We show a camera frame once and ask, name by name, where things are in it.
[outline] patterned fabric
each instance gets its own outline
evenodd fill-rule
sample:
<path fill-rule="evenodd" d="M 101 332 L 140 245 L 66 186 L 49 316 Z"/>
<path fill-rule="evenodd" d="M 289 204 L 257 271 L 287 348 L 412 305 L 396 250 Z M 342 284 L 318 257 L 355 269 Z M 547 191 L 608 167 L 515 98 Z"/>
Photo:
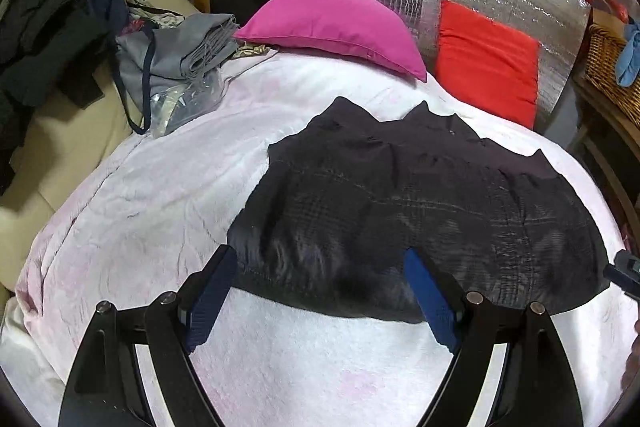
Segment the patterned fabric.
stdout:
<path fill-rule="evenodd" d="M 175 28 L 184 21 L 184 15 L 171 11 L 163 12 L 153 6 L 147 0 L 124 0 L 129 8 L 129 25 L 120 33 L 127 35 L 139 31 L 142 27 L 140 21 L 149 20 L 156 24 L 157 28 Z"/>
<path fill-rule="evenodd" d="M 231 225 L 238 287 L 344 317 L 424 320 L 402 275 L 423 250 L 466 290 L 551 313 L 604 290 L 591 214 L 543 153 L 479 139 L 426 103 L 379 122 L 345 98 L 269 147 L 270 166 Z"/>
<path fill-rule="evenodd" d="M 271 47 L 266 44 L 251 44 L 246 42 L 244 46 L 240 46 L 231 58 L 240 57 L 259 57 L 269 53 Z"/>

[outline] gray fabric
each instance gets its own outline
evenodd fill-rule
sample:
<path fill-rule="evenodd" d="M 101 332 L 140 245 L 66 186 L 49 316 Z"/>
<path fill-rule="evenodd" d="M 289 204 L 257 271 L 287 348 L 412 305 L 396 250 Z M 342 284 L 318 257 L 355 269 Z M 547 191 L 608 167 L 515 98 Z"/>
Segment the gray fabric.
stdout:
<path fill-rule="evenodd" d="M 175 28 L 154 30 L 156 53 L 151 62 L 151 96 L 181 82 L 203 78 L 238 48 L 238 28 L 229 14 L 196 13 Z M 149 39 L 143 32 L 118 37 L 118 63 L 127 92 L 142 110 L 142 70 Z"/>

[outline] red cushion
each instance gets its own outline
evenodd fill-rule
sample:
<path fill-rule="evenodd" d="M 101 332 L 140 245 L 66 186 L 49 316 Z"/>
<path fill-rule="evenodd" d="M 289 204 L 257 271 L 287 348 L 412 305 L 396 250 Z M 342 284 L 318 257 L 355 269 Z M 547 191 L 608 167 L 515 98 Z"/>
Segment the red cushion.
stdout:
<path fill-rule="evenodd" d="M 443 0 L 436 79 L 462 102 L 532 129 L 539 47 L 523 32 Z"/>

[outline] pink pillow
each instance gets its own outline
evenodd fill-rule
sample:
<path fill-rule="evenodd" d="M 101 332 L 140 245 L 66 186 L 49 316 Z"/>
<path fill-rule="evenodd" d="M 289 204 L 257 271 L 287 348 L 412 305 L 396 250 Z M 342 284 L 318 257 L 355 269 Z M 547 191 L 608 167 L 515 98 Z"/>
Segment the pink pillow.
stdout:
<path fill-rule="evenodd" d="M 365 58 L 427 80 L 411 33 L 398 15 L 376 0 L 270 0 L 235 37 Z"/>

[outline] blue rubber glove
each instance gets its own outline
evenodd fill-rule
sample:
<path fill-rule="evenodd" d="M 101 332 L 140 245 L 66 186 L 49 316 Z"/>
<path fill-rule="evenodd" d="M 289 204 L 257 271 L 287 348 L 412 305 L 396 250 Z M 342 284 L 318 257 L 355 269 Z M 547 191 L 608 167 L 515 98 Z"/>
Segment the blue rubber glove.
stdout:
<path fill-rule="evenodd" d="M 640 72 L 640 23 L 625 26 L 625 39 L 628 42 L 616 62 L 616 80 L 619 86 L 629 87 Z"/>

